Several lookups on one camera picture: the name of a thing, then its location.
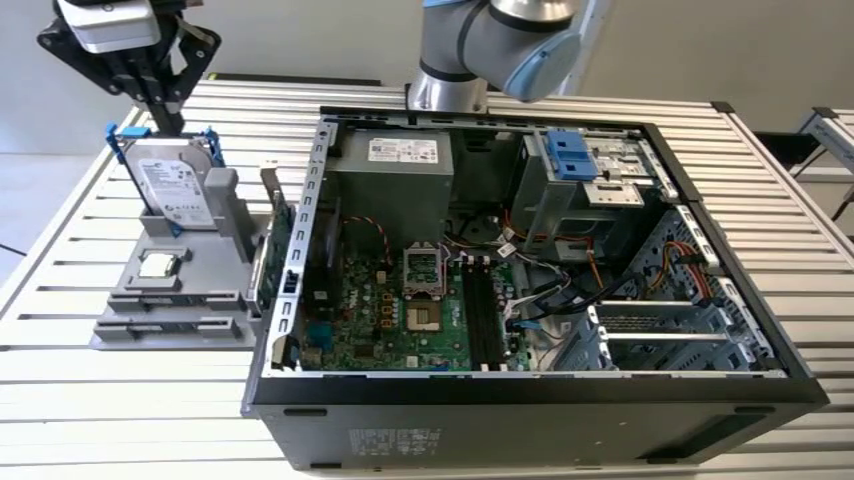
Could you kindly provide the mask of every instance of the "case label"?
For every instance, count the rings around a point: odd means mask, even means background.
[[[370,142],[370,162],[439,163],[439,142],[374,138]]]
[[[163,216],[182,227],[212,227],[214,217],[192,167],[180,160],[144,158],[139,167]]]
[[[350,445],[361,457],[435,455],[441,436],[441,428],[354,428]]]

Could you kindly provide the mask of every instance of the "connector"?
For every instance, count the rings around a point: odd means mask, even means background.
[[[703,256],[702,253],[690,253],[690,254],[682,255],[677,259],[677,263],[681,265],[702,265],[706,263],[706,257]]]

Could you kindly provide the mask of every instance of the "white wall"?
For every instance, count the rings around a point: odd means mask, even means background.
[[[3,2],[0,153],[91,154],[130,101],[108,95],[36,44],[54,18],[50,0]]]
[[[0,153],[95,154],[131,106],[36,45],[50,0],[4,0]],[[418,65],[418,0],[207,0],[187,20],[223,37],[212,71],[406,83]]]
[[[418,66],[421,5],[419,0],[206,0],[187,19],[223,37],[212,71],[403,85]]]
[[[35,44],[50,0],[0,15],[0,152],[95,153],[130,100]],[[792,129],[818,104],[854,106],[852,0],[613,0],[585,95],[729,100],[754,128]],[[224,44],[214,70],[375,78],[418,62],[419,0],[207,0],[191,23]]]
[[[727,100],[754,129],[854,107],[854,1],[613,0],[581,93]]]

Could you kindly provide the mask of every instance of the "aluminum table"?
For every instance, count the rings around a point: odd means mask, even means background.
[[[242,179],[238,193],[260,212],[270,210],[262,163],[278,164],[283,190],[299,198],[319,106],[399,109],[403,103],[401,88],[206,81],[184,116],[188,130],[211,125],[219,132]],[[715,106],[490,98],[501,115],[659,126],[832,405],[699,467],[342,476],[854,478],[854,247],[738,116]],[[150,123],[138,110],[124,120]],[[142,232],[140,210],[127,172],[106,150],[0,290],[0,478],[303,478],[263,424],[239,415],[251,352],[87,349]]]

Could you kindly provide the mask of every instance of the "motherboard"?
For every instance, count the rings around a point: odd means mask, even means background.
[[[426,253],[411,254],[406,268],[405,257],[397,260],[390,268],[377,257],[346,257],[334,320],[308,324],[303,368],[471,371],[486,368],[486,358],[502,369],[527,370],[523,337],[505,332],[501,317],[515,294],[510,264],[446,258],[433,274]],[[486,277],[473,282],[477,273]],[[413,295],[407,274],[421,284],[443,284],[442,291]]]

